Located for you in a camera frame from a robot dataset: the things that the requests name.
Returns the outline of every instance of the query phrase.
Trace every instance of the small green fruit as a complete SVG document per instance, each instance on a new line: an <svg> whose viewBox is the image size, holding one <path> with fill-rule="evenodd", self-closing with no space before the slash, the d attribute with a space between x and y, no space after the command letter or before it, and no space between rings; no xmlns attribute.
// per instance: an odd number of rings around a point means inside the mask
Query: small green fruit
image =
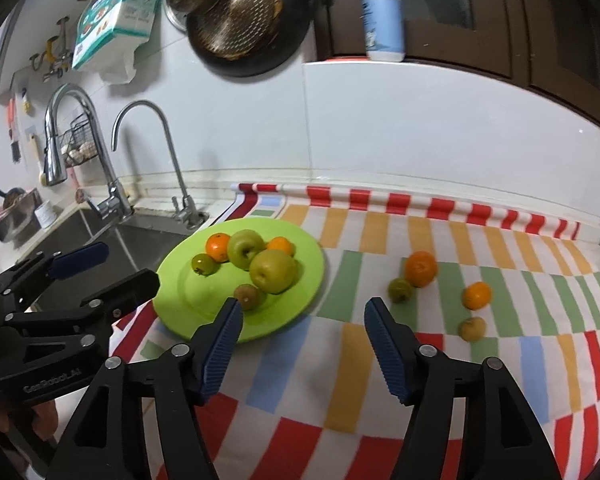
<svg viewBox="0 0 600 480"><path fill-rule="evenodd" d="M218 270L220 264L206 253L196 254L191 259L191 269L200 276L209 276Z"/></svg>
<svg viewBox="0 0 600 480"><path fill-rule="evenodd" d="M387 292L391 301L394 303L403 303L408 301L413 294L413 285L402 278L395 278L389 282Z"/></svg>
<svg viewBox="0 0 600 480"><path fill-rule="evenodd" d="M262 302L262 293L251 283L238 285L234 290L234 298L240 302L240 306L246 312L258 308Z"/></svg>
<svg viewBox="0 0 600 480"><path fill-rule="evenodd" d="M487 324L481 317L465 319L458 327L458 335L468 342L480 341L487 330Z"/></svg>

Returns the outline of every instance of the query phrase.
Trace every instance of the kitchen sink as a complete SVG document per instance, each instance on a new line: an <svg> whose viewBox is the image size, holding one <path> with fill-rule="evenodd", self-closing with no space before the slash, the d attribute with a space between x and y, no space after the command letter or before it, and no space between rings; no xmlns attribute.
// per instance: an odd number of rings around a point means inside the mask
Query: kitchen sink
<svg viewBox="0 0 600 480"><path fill-rule="evenodd" d="M40 310L77 307L90 296L140 269L157 270L169 252L192 234L178 221L135 214L121 223L107 224L91 210L79 210L33 250L46 256L68 253L94 241L109 246L107 261L67 280L54 282L37 300Z"/></svg>

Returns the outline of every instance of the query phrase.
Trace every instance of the chrome faucet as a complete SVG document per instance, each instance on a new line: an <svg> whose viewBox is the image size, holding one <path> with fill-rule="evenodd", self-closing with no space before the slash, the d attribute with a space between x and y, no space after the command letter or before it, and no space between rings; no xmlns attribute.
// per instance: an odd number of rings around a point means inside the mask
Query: chrome faucet
<svg viewBox="0 0 600 480"><path fill-rule="evenodd" d="M48 186L54 186L60 184L66 180L66 166L64 164L64 157L61 153L61 147L59 145L59 132L58 132L58 107L60 101L65 96L71 96L84 111L85 117L89 121L91 127L91 133L93 134L93 142L96 145L98 156L100 157L100 163L104 170L105 178L107 179L107 189L109 190L109 197L101 203L96 203L94 200L85 192L84 197L91 206L91 208L102 218L105 219L112 213L117 213L120 218L126 218L133 214L133 210L129 205L129 200L126 198L125 190L120 184L120 181L116 177L116 173L113 171L111 165L111 159L109 158L109 152L107 151L102 137L102 130L100 129L100 123L98 122L98 116L93 106L93 102L82 88L73 83L66 83L59 87L49 99L49 104L46 108L45 113L45 134L46 134L46 149L45 149L45 176Z"/></svg>
<svg viewBox="0 0 600 480"><path fill-rule="evenodd" d="M153 110L158 117L160 117L160 122L162 123L162 129L164 130L164 137L167 139L167 146L169 147L169 154L171 155L171 163L173 164L173 169L176 172L176 176L178 178L178 184L180 184L180 190L182 192L182 209L178 206L177 197L171 197L171 201L173 202L173 206L176 209L175 217L184 222L184 224L189 229L195 229L199 227L205 221L205 216L198 212L196 209L196 203L193 202L193 198L187 192L187 186L184 184L184 179L182 177L182 172L180 171L180 165L178 163L178 157L176 156L176 150L173 147L173 137L171 137L171 131L169 130L169 123L167 121L167 117L164 115L162 109L155 104L154 102L147 101L146 99L140 99L138 101L133 101L126 105L120 113L116 117L115 122L113 123L113 131L111 134L111 150L116 151L118 148L118 133L120 131L120 123L122 122L123 117L126 113L131 110L131 108L135 108L136 106L144 105L151 110Z"/></svg>

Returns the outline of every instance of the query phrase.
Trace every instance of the soap dispenser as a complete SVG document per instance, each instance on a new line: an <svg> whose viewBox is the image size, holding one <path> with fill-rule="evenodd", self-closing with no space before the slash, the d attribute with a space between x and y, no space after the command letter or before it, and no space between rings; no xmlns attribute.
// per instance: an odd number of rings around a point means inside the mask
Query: soap dispenser
<svg viewBox="0 0 600 480"><path fill-rule="evenodd" d="M362 0L366 54L371 61L404 59L400 0Z"/></svg>

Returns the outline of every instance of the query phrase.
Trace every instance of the tangerine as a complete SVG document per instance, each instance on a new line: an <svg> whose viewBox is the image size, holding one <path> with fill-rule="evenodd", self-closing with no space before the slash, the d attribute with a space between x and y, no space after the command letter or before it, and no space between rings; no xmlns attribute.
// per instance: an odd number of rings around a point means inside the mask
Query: tangerine
<svg viewBox="0 0 600 480"><path fill-rule="evenodd" d="M491 287L485 282L475 282L462 291L462 304L469 310L478 310L491 303Z"/></svg>
<svg viewBox="0 0 600 480"><path fill-rule="evenodd" d="M293 256L296 252L296 247L287 238L283 236L276 236L272 238L267 244L267 249L279 249L283 253Z"/></svg>
<svg viewBox="0 0 600 480"><path fill-rule="evenodd" d="M438 263L431 253L416 251L404 263L404 277L413 286L431 283L438 273Z"/></svg>
<svg viewBox="0 0 600 480"><path fill-rule="evenodd" d="M205 244L205 253L211 256L219 264L227 262L227 246L231 237L226 233L215 233L211 235Z"/></svg>

